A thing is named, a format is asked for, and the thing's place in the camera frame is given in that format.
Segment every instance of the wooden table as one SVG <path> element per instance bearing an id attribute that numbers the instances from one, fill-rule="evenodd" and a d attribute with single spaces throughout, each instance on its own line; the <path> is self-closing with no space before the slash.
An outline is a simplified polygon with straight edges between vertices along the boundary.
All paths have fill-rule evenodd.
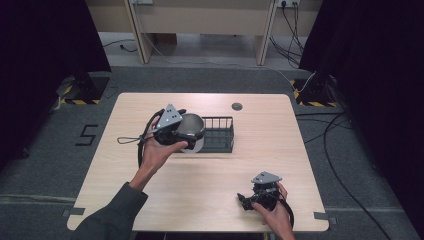
<path id="1" fill-rule="evenodd" d="M 231 105 L 241 103 L 235 111 Z M 134 231 L 268 232 L 255 211 L 244 211 L 237 193 L 253 194 L 253 177 L 267 171 L 283 178 L 295 215 L 295 231 L 325 231 L 324 213 L 309 159 L 289 98 L 282 94 L 123 93 L 119 96 L 83 183 L 68 227 L 113 198 L 137 171 L 138 137 L 156 111 L 172 103 L 202 117 L 232 116 L 232 153 L 175 153 L 145 188 L 149 199 Z"/>

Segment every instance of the yellow black hazard tape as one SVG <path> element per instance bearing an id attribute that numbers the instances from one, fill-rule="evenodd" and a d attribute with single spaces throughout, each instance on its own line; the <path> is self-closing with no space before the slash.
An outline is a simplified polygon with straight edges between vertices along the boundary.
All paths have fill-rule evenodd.
<path id="1" fill-rule="evenodd" d="M 100 99 L 88 99 L 85 97 L 78 97 L 78 94 L 73 93 L 73 85 L 66 88 L 61 104 L 74 104 L 74 105 L 88 105 L 88 104 L 99 104 Z"/>
<path id="2" fill-rule="evenodd" d="M 325 94 L 324 97 L 316 96 L 310 93 L 307 89 L 303 89 L 305 82 L 306 82 L 305 79 L 300 79 L 300 80 L 295 79 L 290 81 L 294 89 L 293 94 L 297 104 L 301 106 L 313 106 L 313 107 L 336 107 L 337 106 L 337 104 L 333 100 L 331 100 L 330 93 Z"/>
<path id="3" fill-rule="evenodd" d="M 87 104 L 99 104 L 99 103 L 100 103 L 100 100 L 62 99 L 62 104 L 87 105 Z"/>

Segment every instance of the black wire basket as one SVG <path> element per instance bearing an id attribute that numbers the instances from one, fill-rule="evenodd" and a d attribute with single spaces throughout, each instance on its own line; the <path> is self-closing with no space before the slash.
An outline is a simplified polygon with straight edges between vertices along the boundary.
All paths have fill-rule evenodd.
<path id="1" fill-rule="evenodd" d="M 199 153 L 231 153 L 234 144 L 233 117 L 202 117 L 205 136 Z"/>

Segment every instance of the fingers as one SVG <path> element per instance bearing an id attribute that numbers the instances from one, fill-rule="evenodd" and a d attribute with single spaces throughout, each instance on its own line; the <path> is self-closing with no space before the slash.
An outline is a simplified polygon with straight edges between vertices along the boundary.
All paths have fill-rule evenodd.
<path id="1" fill-rule="evenodd" d="M 280 182 L 277 182 L 277 186 L 280 189 L 281 195 L 283 195 L 284 199 L 287 199 L 287 190 L 284 188 L 283 184 L 281 184 Z"/>
<path id="2" fill-rule="evenodd" d="M 172 152 L 177 152 L 178 150 L 186 148 L 187 146 L 188 146 L 188 142 L 182 141 L 182 142 L 176 142 L 169 147 L 171 148 Z"/>
<path id="3" fill-rule="evenodd" d="M 259 203 L 252 203 L 253 209 L 258 211 L 260 214 L 262 214 L 263 217 L 265 217 L 266 214 L 269 213 L 268 210 L 266 210 L 261 204 Z"/>
<path id="4" fill-rule="evenodd" d="M 156 116 L 154 119 L 153 119 L 153 121 L 152 121 L 152 123 L 150 124 L 150 126 L 149 126 L 149 130 L 152 130 L 153 129 L 153 127 L 154 126 L 156 126 L 156 124 L 159 122 L 159 116 Z"/>

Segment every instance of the black cable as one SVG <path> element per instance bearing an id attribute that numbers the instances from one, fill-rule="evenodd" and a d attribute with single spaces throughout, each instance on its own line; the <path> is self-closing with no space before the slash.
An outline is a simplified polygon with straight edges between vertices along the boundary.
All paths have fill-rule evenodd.
<path id="1" fill-rule="evenodd" d="M 298 121 L 315 121 L 315 122 L 322 122 L 322 123 L 330 123 L 329 121 L 320 120 L 320 119 L 297 119 L 297 120 Z M 343 120 L 341 122 L 334 123 L 333 125 L 335 127 L 341 127 L 341 128 L 345 128 L 345 129 L 353 129 L 353 127 L 347 127 L 347 126 L 341 125 L 341 123 L 344 123 L 344 122 L 347 122 L 347 121 L 349 121 L 349 120 L 348 119 L 347 120 Z"/>
<path id="2" fill-rule="evenodd" d="M 294 26 L 294 30 L 293 30 L 293 28 L 292 28 L 292 26 L 290 24 L 290 21 L 287 18 L 286 13 L 284 11 L 284 9 L 286 7 L 286 2 L 283 1 L 282 4 L 281 4 L 281 9 L 283 11 L 283 16 L 286 19 L 287 25 L 289 26 L 290 31 L 292 33 L 292 39 L 290 41 L 289 49 L 287 51 L 287 55 L 288 55 L 287 60 L 288 60 L 288 63 L 290 64 L 290 66 L 293 67 L 293 68 L 299 68 L 299 63 L 297 61 L 295 61 L 295 62 L 290 61 L 290 59 L 293 59 L 292 57 L 290 57 L 290 54 L 292 53 L 290 50 L 291 50 L 291 46 L 293 45 L 293 42 L 295 42 L 296 45 L 299 47 L 299 50 L 300 50 L 301 54 L 303 53 L 303 46 L 302 46 L 302 43 L 300 42 L 299 37 L 297 35 L 297 23 L 298 23 L 298 20 L 299 20 L 299 12 L 298 12 L 299 9 L 296 6 L 297 6 L 297 3 L 294 2 L 293 3 L 293 7 L 294 7 L 294 13 L 295 13 L 295 16 L 294 16 L 295 26 Z"/>
<path id="3" fill-rule="evenodd" d="M 341 121 L 339 123 L 333 124 L 333 126 L 331 126 L 328 130 L 330 131 L 331 129 L 336 128 L 337 126 L 339 126 L 340 123 L 345 122 L 345 121 L 348 121 L 348 120 L 344 120 L 344 121 Z M 319 137 L 321 137 L 323 135 L 324 135 L 324 133 L 321 133 L 320 135 L 315 136 L 315 137 L 313 137 L 313 138 L 311 138 L 311 139 L 303 142 L 303 144 L 310 143 L 310 142 L 314 141 L 315 139 L 318 139 Z"/>
<path id="4" fill-rule="evenodd" d="M 130 138 L 130 137 L 119 137 L 119 138 L 117 138 L 116 139 L 116 141 L 118 141 L 118 143 L 119 144 L 128 144 L 128 143 L 132 143 L 132 142 L 136 142 L 136 141 L 138 141 L 138 140 L 140 140 L 141 139 L 141 136 L 140 137 L 138 137 L 138 138 Z"/>
<path id="5" fill-rule="evenodd" d="M 287 210 L 287 213 L 289 214 L 290 225 L 292 226 L 292 229 L 293 229 L 293 227 L 294 227 L 294 213 L 293 213 L 293 210 L 291 209 L 290 205 L 287 203 L 287 200 L 284 197 L 284 195 L 280 192 L 280 196 L 283 197 L 283 199 L 276 198 L 274 195 L 269 194 L 269 193 L 267 193 L 265 196 L 274 198 L 275 200 L 279 201 L 281 203 L 281 205 L 283 205 L 283 207 Z M 254 194 L 250 199 L 252 199 L 253 197 L 258 198 L 259 195 Z"/>
<path id="6" fill-rule="evenodd" d="M 149 122 L 146 124 L 146 127 L 144 128 L 144 132 L 140 135 L 140 142 L 138 143 L 138 167 L 141 166 L 141 163 L 143 162 L 143 151 L 144 151 L 144 144 L 146 143 L 147 139 L 146 139 L 146 135 L 147 132 L 149 131 L 149 127 L 152 124 L 153 120 L 155 120 L 155 118 L 157 116 L 162 117 L 162 114 L 165 112 L 165 109 L 161 109 L 159 111 L 157 111 L 155 114 L 153 114 L 153 116 L 150 118 Z"/>
<path id="7" fill-rule="evenodd" d="M 356 199 L 355 196 L 353 196 L 353 194 L 347 189 L 346 185 L 342 182 L 342 180 L 340 179 L 339 175 L 337 174 L 336 170 L 334 169 L 333 163 L 330 160 L 330 156 L 328 154 L 328 150 L 327 150 L 327 132 L 329 130 L 329 128 L 333 125 L 334 121 L 336 121 L 337 118 L 339 118 L 340 116 L 342 116 L 344 113 L 340 113 L 338 114 L 336 117 L 333 118 L 333 120 L 331 120 L 331 122 L 328 124 L 327 128 L 324 131 L 324 151 L 325 151 L 325 156 L 327 157 L 327 161 L 328 164 L 330 165 L 330 168 L 334 174 L 334 176 L 336 177 L 337 181 L 340 183 L 340 185 L 343 187 L 343 189 L 346 191 L 346 193 L 358 204 L 358 206 L 360 208 L 362 208 L 362 210 L 368 215 L 368 217 L 377 225 L 377 227 L 381 230 L 381 232 L 384 234 L 384 236 L 387 239 L 391 239 L 390 236 L 387 234 L 387 232 L 383 229 L 383 227 L 377 222 L 377 220 L 371 215 L 370 212 L 368 212 L 368 210 L 364 207 L 364 205 L 362 205 L 361 202 L 359 202 L 358 199 Z"/>
<path id="8" fill-rule="evenodd" d="M 126 47 L 124 47 L 124 45 L 119 45 L 119 47 L 121 47 L 121 49 L 122 50 L 125 50 L 125 51 L 127 51 L 127 52 L 135 52 L 135 51 L 137 51 L 137 48 L 136 49 L 134 49 L 134 50 L 128 50 Z"/>
<path id="9" fill-rule="evenodd" d="M 297 34 L 297 24 L 299 23 L 299 5 L 297 2 L 293 3 L 294 6 L 294 13 L 295 13 L 295 17 L 294 17 L 294 32 L 296 35 L 296 39 L 297 39 L 297 43 L 298 43 L 298 47 L 300 49 L 300 52 L 303 53 L 303 45 L 299 40 L 299 34 Z"/>
<path id="10" fill-rule="evenodd" d="M 109 45 L 112 45 L 112 44 L 118 43 L 118 42 L 129 42 L 129 41 L 134 41 L 134 39 L 122 39 L 122 40 L 118 40 L 118 41 L 113 41 L 113 42 L 110 42 L 110 43 L 108 43 L 106 45 L 103 45 L 103 47 L 107 47 Z"/>
<path id="11" fill-rule="evenodd" d="M 289 63 L 290 62 L 293 62 L 293 63 L 295 63 L 297 66 L 299 66 L 299 62 L 296 60 L 296 59 L 294 59 L 293 57 L 291 57 L 290 56 L 290 53 L 289 53 L 289 51 L 288 50 L 285 50 L 284 48 L 282 48 L 280 45 L 278 45 L 276 42 L 275 42 L 275 40 L 274 40 L 274 38 L 273 37 L 270 37 L 270 40 L 271 40 L 271 43 L 274 45 L 274 48 L 277 50 L 277 52 L 279 53 L 279 54 L 281 54 L 282 56 L 284 56 L 285 58 L 287 58 L 287 60 L 289 61 Z"/>
<path id="12" fill-rule="evenodd" d="M 291 26 L 291 24 L 290 24 L 290 21 L 289 21 L 289 19 L 288 19 L 288 18 L 287 18 L 287 16 L 286 16 L 286 12 L 284 11 L 284 9 L 285 9 L 285 4 L 283 4 L 283 5 L 282 5 L 281 9 L 282 9 L 282 11 L 283 11 L 283 16 L 284 16 L 284 18 L 286 19 L 287 25 L 288 25 L 288 26 L 289 26 L 289 28 L 290 28 L 290 32 L 292 33 L 292 41 L 294 41 L 294 42 L 298 45 L 298 47 L 299 47 L 299 48 L 301 48 L 301 49 L 303 50 L 303 46 L 302 46 L 302 44 L 300 43 L 299 37 L 297 36 L 297 20 L 296 20 L 296 18 L 297 18 L 297 19 L 299 18 L 299 17 L 298 17 L 298 9 L 297 9 L 296 7 L 294 8 L 296 32 L 293 30 L 293 28 L 292 28 L 292 26 Z"/>
<path id="13" fill-rule="evenodd" d="M 284 49 L 283 47 L 281 47 L 280 45 L 278 45 L 278 44 L 277 44 L 277 42 L 275 41 L 274 37 L 270 37 L 269 39 L 271 40 L 272 44 L 274 45 L 274 47 L 275 47 L 277 50 L 282 51 L 284 54 L 287 54 L 287 53 L 289 52 L 288 50 L 286 50 L 286 49 Z M 292 55 L 295 55 L 295 56 L 298 56 L 298 57 L 301 57 L 301 56 L 302 56 L 302 55 L 297 54 L 297 53 L 293 53 L 293 52 L 290 52 L 290 53 L 291 53 Z"/>

